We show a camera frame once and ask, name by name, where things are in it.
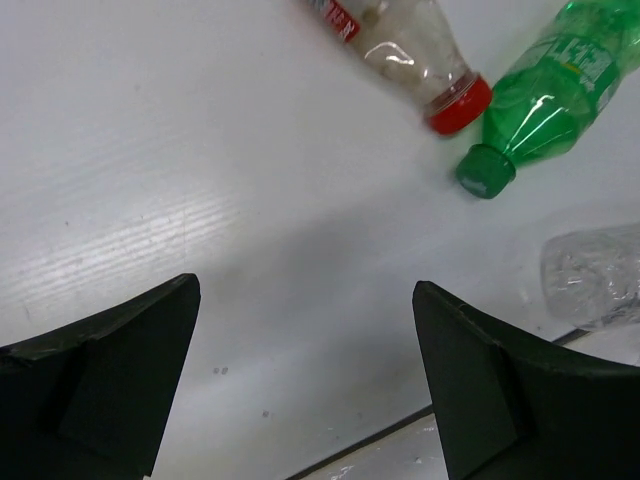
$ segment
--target green bottle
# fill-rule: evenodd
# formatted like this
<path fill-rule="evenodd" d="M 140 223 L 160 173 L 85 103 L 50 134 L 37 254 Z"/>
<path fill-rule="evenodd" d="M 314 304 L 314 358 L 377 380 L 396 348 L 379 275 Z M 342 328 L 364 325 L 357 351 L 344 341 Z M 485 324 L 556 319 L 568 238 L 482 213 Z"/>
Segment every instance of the green bottle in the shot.
<path fill-rule="evenodd" d="M 569 151 L 638 66 L 640 0 L 568 3 L 494 87 L 458 181 L 493 198 L 516 169 Z"/>

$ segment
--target white table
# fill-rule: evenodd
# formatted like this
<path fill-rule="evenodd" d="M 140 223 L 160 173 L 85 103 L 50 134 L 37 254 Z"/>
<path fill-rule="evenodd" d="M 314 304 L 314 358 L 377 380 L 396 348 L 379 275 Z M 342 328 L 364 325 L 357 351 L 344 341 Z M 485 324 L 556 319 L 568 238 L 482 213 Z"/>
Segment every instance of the white table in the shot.
<path fill-rule="evenodd" d="M 443 0 L 491 81 L 562 3 Z M 155 479 L 282 479 L 427 405 L 417 280 L 565 333 L 537 250 L 640 201 L 640 75 L 486 202 L 449 175 L 477 127 L 429 134 L 304 0 L 5 0 L 0 22 L 0 343 L 202 281 Z"/>

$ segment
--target plastic bottle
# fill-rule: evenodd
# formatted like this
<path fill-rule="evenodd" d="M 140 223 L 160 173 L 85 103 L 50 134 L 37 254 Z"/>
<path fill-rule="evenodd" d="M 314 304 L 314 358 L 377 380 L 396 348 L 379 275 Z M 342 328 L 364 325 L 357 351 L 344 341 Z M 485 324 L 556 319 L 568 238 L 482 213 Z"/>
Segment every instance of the plastic bottle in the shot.
<path fill-rule="evenodd" d="M 479 117 L 491 89 L 458 51 L 436 0 L 308 0 L 338 36 L 376 72 L 424 108 L 450 135 Z"/>
<path fill-rule="evenodd" d="M 458 166 L 458 181 L 493 198 L 517 168 L 570 150 L 639 59 L 638 0 L 568 3 L 494 87 L 483 143 Z"/>
<path fill-rule="evenodd" d="M 541 273 L 554 317 L 586 330 L 640 323 L 640 224 L 553 238 Z"/>

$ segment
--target bottle cap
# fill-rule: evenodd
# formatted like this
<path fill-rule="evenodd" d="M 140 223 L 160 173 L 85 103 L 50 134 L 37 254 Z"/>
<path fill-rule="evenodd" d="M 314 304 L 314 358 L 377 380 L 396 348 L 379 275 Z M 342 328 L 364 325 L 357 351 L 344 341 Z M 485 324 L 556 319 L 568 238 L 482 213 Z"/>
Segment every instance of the bottle cap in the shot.
<path fill-rule="evenodd" d="M 491 88 L 484 78 L 478 75 L 460 98 L 427 118 L 427 123 L 440 135 L 453 135 L 482 115 L 489 107 L 492 97 Z"/>
<path fill-rule="evenodd" d="M 456 178 L 480 198 L 493 198 L 516 178 L 516 169 L 506 155 L 489 145 L 474 145 L 456 169 Z"/>

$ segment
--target soda bottle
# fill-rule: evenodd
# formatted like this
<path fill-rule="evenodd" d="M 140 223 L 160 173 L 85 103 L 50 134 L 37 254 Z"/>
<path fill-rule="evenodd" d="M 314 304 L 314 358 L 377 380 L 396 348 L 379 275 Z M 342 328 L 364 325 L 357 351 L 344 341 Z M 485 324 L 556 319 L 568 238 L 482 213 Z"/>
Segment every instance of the soda bottle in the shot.
<path fill-rule="evenodd" d="M 460 54 L 436 0 L 309 0 L 367 65 L 409 93 L 450 135 L 479 117 L 491 89 Z"/>
<path fill-rule="evenodd" d="M 483 143 L 456 169 L 458 181 L 493 198 L 516 169 L 570 150 L 640 66 L 640 2 L 569 2 L 494 87 Z"/>

